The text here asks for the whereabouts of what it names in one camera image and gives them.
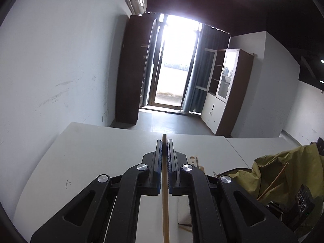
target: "scuff mark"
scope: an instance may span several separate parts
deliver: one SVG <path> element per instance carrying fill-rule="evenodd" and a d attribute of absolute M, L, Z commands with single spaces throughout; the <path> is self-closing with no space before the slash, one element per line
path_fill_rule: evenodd
<path fill-rule="evenodd" d="M 71 82 L 73 82 L 73 81 L 65 81 L 65 82 L 63 82 L 63 83 L 57 84 L 55 87 L 57 87 L 57 86 L 59 86 L 59 85 L 68 85 L 68 84 L 70 84 Z"/>
<path fill-rule="evenodd" d="M 39 104 L 38 107 L 50 102 L 50 101 L 53 101 L 55 99 L 57 99 L 59 96 L 63 95 L 64 93 L 68 92 L 69 90 L 65 90 L 65 91 L 61 91 L 59 94 L 56 94 L 55 96 L 49 98 L 48 100 L 44 101 L 43 103 Z"/>

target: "door frame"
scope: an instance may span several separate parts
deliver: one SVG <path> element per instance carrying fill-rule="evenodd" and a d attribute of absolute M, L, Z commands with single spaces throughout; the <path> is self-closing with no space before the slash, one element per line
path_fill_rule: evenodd
<path fill-rule="evenodd" d="M 156 106 L 156 107 L 162 107 L 162 108 L 168 108 L 168 109 L 174 109 L 174 110 L 181 110 L 181 107 L 182 107 L 182 104 L 183 104 L 183 101 L 184 101 L 184 97 L 185 97 L 185 94 L 186 94 L 186 91 L 187 91 L 187 88 L 188 88 L 188 85 L 189 85 L 190 76 L 191 76 L 191 73 L 192 73 L 192 68 L 193 68 L 193 64 L 194 64 L 194 60 L 195 60 L 195 56 L 196 56 L 196 52 L 197 52 L 197 45 L 198 45 L 200 32 L 198 30 L 195 31 L 197 36 L 196 36 L 196 41 L 195 41 L 195 45 L 194 45 L 194 48 L 193 48 L 192 58 L 191 58 L 190 65 L 189 65 L 189 70 L 188 70 L 188 75 L 187 75 L 185 88 L 184 88 L 183 94 L 182 94 L 181 105 L 180 106 L 173 106 L 173 105 L 168 105 L 168 104 L 156 103 L 155 102 L 155 96 L 156 96 L 156 93 L 157 93 L 158 79 L 159 79 L 159 76 L 160 76 L 162 58 L 163 58 L 163 52 L 164 52 L 164 46 L 165 46 L 165 42 L 162 41 L 162 36 L 163 36 L 164 27 L 166 25 L 166 19 L 167 19 L 168 16 L 169 15 L 165 14 L 163 22 L 159 22 L 160 29 L 158 31 L 157 45 L 156 45 L 155 52 L 154 52 L 153 75 L 152 75 L 150 93 L 149 93 L 149 98 L 148 98 L 148 105 Z"/>

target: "yellow cloth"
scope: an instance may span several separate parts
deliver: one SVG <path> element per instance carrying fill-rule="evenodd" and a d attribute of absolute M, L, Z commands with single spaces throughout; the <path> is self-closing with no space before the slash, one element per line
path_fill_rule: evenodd
<path fill-rule="evenodd" d="M 322 213 L 324 196 L 324 157 L 316 145 L 300 146 L 277 155 L 266 155 L 256 159 L 252 171 L 238 170 L 229 174 L 254 198 L 258 198 L 273 182 L 286 163 L 284 173 L 273 184 L 273 188 L 260 200 L 264 205 L 270 201 L 290 206 L 300 186 L 306 185 L 314 198 L 315 208 L 296 231 L 298 236 L 308 233 Z"/>

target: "dark brown cabinet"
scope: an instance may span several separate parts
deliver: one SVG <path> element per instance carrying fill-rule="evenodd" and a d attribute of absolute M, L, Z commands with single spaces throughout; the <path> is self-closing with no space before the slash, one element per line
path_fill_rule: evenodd
<path fill-rule="evenodd" d="M 137 122 L 145 62 L 154 22 L 153 15 L 132 15 L 125 28 L 116 87 L 116 122 Z"/>

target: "white wall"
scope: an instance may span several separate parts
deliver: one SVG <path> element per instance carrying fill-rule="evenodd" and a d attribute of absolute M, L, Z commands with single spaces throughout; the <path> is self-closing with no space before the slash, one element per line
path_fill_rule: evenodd
<path fill-rule="evenodd" d="M 10 218 L 70 122 L 114 119 L 129 15 L 124 0 L 17 0 L 1 25 L 0 201 Z"/>
<path fill-rule="evenodd" d="M 262 55 L 263 35 L 265 46 Z M 231 135 L 233 138 L 278 137 L 296 95 L 300 66 L 288 50 L 267 32 L 232 40 L 238 41 L 235 47 L 248 48 L 247 52 L 258 55 L 259 68 L 255 69 L 253 64 L 248 90 Z"/>
<path fill-rule="evenodd" d="M 244 129 L 244 123 L 252 107 L 254 96 L 257 92 L 264 58 L 265 38 L 266 32 L 257 32 L 234 36 L 231 37 L 229 41 L 228 48 L 241 48 L 248 53 L 256 54 L 253 60 L 250 80 L 247 85 L 244 101 L 231 133 L 233 138 L 239 138 L 238 136 L 241 135 Z"/>
<path fill-rule="evenodd" d="M 298 82 L 296 98 L 284 130 L 300 144 L 308 145 L 324 138 L 324 94 L 302 81 Z"/>

